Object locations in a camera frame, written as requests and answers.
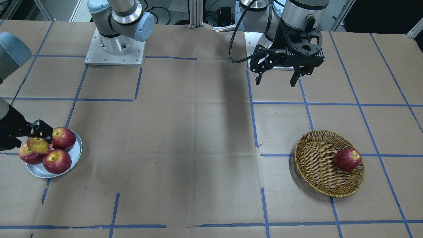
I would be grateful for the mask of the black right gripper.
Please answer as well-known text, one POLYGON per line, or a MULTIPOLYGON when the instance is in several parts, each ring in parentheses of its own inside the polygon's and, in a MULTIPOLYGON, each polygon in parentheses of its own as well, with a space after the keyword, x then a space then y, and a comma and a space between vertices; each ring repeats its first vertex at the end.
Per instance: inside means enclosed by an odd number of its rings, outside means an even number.
POLYGON ((30 123, 11 105, 1 105, 0 112, 1 151, 19 148, 22 142, 18 137, 41 138, 48 143, 52 143, 53 128, 43 120, 30 123))

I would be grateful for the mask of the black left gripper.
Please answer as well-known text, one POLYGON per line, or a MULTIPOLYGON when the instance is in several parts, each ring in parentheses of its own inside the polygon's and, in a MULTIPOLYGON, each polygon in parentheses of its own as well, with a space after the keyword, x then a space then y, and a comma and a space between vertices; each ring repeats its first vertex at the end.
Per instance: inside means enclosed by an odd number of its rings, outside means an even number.
POLYGON ((263 45, 255 47, 249 63, 250 70, 255 72, 255 84, 259 85, 263 73, 274 67, 293 67, 295 71, 290 86, 295 87, 302 75, 311 74, 326 59, 321 40, 318 27, 305 31, 280 23, 269 48, 263 45))

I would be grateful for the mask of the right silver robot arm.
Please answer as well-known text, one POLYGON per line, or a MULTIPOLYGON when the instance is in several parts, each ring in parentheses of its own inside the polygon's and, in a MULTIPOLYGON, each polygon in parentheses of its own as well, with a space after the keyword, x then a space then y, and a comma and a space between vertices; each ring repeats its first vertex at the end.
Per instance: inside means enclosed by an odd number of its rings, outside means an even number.
MULTIPOLYGON (((87 65, 132 65, 142 58, 143 44, 152 34, 155 20, 138 0, 89 0, 89 13, 96 25, 87 52, 87 65)), ((1 82, 30 60, 27 45, 10 32, 1 33, 1 82)), ((1 150, 21 146, 20 137, 41 138, 51 143, 53 128, 42 120, 33 123, 1 99, 1 150)))

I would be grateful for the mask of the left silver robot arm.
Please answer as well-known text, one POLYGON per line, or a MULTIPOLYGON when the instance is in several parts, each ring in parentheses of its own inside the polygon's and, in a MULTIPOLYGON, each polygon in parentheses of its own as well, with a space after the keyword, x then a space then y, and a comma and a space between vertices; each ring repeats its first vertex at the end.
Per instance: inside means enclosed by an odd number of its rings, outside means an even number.
POLYGON ((249 62, 260 84, 266 71, 275 67, 293 69, 290 85, 313 73, 326 59, 318 28, 328 0, 239 0, 236 25, 228 55, 233 63, 249 62), (232 45, 237 31, 261 33, 254 50, 243 59, 233 59, 232 45))

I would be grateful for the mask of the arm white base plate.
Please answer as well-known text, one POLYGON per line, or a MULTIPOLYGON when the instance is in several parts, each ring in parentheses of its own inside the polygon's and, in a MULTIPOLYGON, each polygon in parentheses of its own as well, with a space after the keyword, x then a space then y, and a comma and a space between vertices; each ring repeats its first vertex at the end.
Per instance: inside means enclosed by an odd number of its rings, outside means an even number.
POLYGON ((95 29, 89 50, 86 54, 86 65, 104 66, 142 66, 145 42, 129 37, 104 37, 95 29))
MULTIPOLYGON (((272 45, 272 41, 267 39, 264 33, 261 32, 244 32, 245 34, 245 46, 246 46, 246 54, 250 56, 254 53, 256 45, 263 45, 266 48, 269 48, 272 45)), ((247 67, 250 70, 250 61, 247 61, 247 67)), ((293 67, 286 67, 286 66, 276 66, 271 70, 283 70, 283 71, 294 71, 293 67)))

